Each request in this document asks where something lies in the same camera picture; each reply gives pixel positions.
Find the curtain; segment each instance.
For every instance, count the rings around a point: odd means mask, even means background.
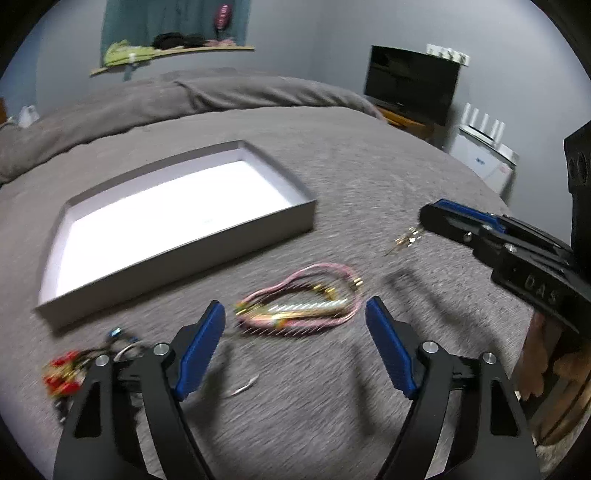
[[[249,0],[108,0],[100,42],[101,61],[114,42],[148,46],[162,33],[180,32],[215,38],[213,17],[222,4],[233,9],[225,36],[244,45]]]

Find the pink cord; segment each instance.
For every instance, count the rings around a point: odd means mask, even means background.
[[[318,263],[314,265],[310,265],[309,267],[302,268],[297,272],[291,274],[287,277],[284,281],[278,283],[277,285],[273,285],[271,287],[262,288],[254,293],[251,293],[248,297],[244,298],[241,301],[241,304],[248,304],[253,301],[253,299],[260,297],[262,295],[268,295],[272,293],[277,293],[281,291],[283,288],[288,286],[294,280],[298,278],[305,277],[310,274],[311,270],[322,269],[322,270],[336,270],[341,276],[344,276],[351,282],[359,278],[355,271],[348,267],[347,265],[337,264],[337,263]],[[245,324],[249,327],[256,328],[256,329],[272,329],[272,330],[280,330],[285,331],[289,330],[292,331],[293,329],[302,330],[301,333],[308,332],[309,330],[318,330],[327,327],[335,327],[337,325],[342,325],[344,322],[350,320],[354,315],[359,311],[361,305],[363,304],[363,298],[359,290],[355,292],[355,301],[353,302],[352,308],[347,312],[347,314],[343,317],[327,317],[327,318],[318,318],[318,319],[311,319],[311,320],[285,320],[282,322],[281,327],[277,327],[276,320],[253,320],[250,319],[246,315],[237,315],[238,321],[242,324]]]

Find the black monitor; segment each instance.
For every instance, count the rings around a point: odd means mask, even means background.
[[[445,125],[460,66],[424,53],[373,46],[365,95],[409,118]]]

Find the silver hair clip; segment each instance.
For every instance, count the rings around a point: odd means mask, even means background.
[[[412,226],[408,229],[408,233],[405,233],[394,241],[394,246],[384,256],[386,257],[392,252],[398,253],[406,247],[410,247],[423,237],[424,232],[425,229],[420,223],[417,226]]]

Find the blue rubber pad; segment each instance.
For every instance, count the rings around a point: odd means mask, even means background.
[[[487,223],[497,232],[505,233],[505,227],[501,225],[498,217],[491,215],[490,213],[474,210],[473,208],[462,205],[461,203],[452,202],[451,200],[446,199],[441,199],[438,202],[435,202],[434,205],[437,205],[438,207],[444,207],[448,210],[452,210],[463,215],[468,215],[480,223]]]
[[[365,323],[394,388],[402,391],[405,397],[413,399],[418,391],[418,385],[413,379],[412,360],[389,318],[383,313],[382,307],[375,299],[368,300],[366,304]]]
[[[180,361],[178,381],[174,388],[178,400],[184,400],[199,388],[225,326],[226,312],[223,305],[218,303],[211,309]]]

